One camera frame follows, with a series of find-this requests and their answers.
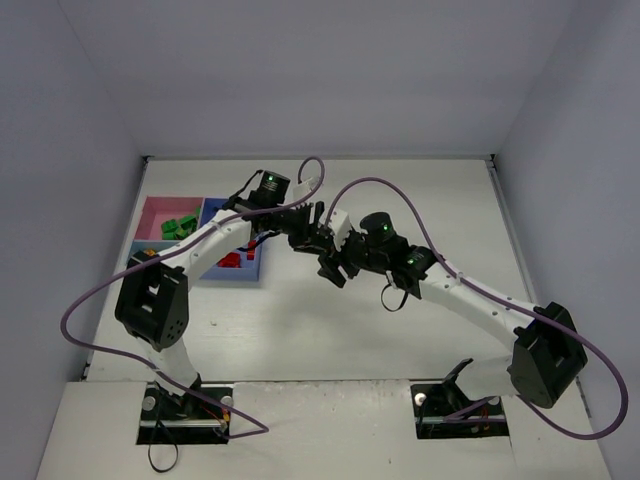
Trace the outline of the red half-round lego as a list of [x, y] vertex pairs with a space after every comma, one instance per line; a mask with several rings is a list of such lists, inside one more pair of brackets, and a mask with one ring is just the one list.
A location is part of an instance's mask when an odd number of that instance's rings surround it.
[[242, 256], [238, 252], [230, 252], [217, 262], [218, 268], [237, 269], [242, 266]]

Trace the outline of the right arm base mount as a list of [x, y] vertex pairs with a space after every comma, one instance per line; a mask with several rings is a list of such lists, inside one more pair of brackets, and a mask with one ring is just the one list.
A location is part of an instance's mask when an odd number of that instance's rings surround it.
[[412, 383], [414, 428], [418, 440], [508, 437], [509, 427], [499, 398], [470, 400], [457, 384], [472, 359], [465, 359], [442, 380]]

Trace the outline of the green half-round lego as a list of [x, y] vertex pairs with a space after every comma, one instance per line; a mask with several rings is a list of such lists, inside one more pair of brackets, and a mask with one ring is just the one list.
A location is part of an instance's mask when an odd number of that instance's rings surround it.
[[169, 219], [164, 221], [161, 228], [161, 239], [162, 240], [175, 240], [176, 232], [179, 230], [179, 223], [176, 219]]

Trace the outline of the small green lego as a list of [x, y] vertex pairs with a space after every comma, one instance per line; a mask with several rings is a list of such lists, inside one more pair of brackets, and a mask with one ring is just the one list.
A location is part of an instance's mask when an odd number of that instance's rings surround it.
[[179, 233], [183, 236], [189, 236], [195, 232], [198, 227], [198, 217], [196, 215], [186, 215], [179, 220]]

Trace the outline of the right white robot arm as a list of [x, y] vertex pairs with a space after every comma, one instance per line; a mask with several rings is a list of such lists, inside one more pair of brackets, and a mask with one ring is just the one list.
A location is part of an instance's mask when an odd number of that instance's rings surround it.
[[566, 308], [517, 302], [483, 285], [471, 285], [461, 274], [449, 272], [432, 249], [400, 236], [387, 213], [370, 214], [354, 228], [345, 212], [336, 211], [321, 231], [329, 239], [327, 252], [320, 256], [321, 272], [337, 286], [361, 271], [381, 274], [391, 286], [447, 309], [505, 348], [503, 356], [463, 360], [445, 377], [456, 407], [518, 396], [549, 409], [586, 365], [584, 347], [573, 336], [575, 326]]

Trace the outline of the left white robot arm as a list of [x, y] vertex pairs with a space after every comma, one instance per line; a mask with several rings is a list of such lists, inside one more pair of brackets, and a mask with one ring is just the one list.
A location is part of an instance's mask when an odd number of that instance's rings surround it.
[[142, 346], [157, 384], [169, 395], [180, 398], [186, 388], [197, 390], [201, 384], [183, 341], [194, 283], [227, 254], [262, 233], [304, 232], [311, 208], [306, 201], [323, 179], [320, 175], [297, 184], [293, 206], [285, 209], [289, 179], [264, 171], [258, 188], [246, 199], [234, 193], [186, 239], [157, 255], [138, 252], [130, 258], [129, 268], [149, 260], [154, 263], [123, 279], [114, 315]]

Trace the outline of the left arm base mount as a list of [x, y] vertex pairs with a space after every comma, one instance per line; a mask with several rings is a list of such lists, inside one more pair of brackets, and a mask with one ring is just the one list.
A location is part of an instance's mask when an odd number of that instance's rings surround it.
[[181, 399], [155, 383], [146, 385], [137, 429], [137, 445], [226, 445], [231, 414], [190, 395]]

